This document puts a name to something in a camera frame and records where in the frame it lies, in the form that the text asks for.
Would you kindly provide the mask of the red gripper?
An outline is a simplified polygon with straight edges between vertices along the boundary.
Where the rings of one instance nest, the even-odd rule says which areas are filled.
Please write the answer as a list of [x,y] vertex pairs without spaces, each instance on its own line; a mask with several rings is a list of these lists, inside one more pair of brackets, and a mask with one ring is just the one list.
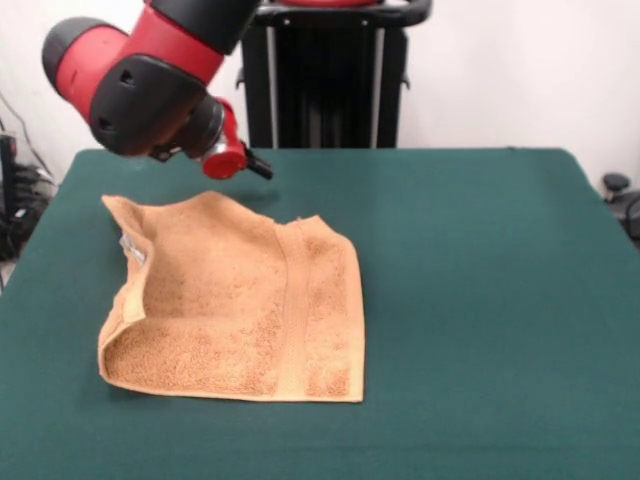
[[227,180],[247,168],[261,178],[271,180],[274,175],[272,165],[246,148],[239,138],[231,105],[220,97],[214,100],[222,108],[222,127],[217,139],[203,156],[203,172],[214,180]]

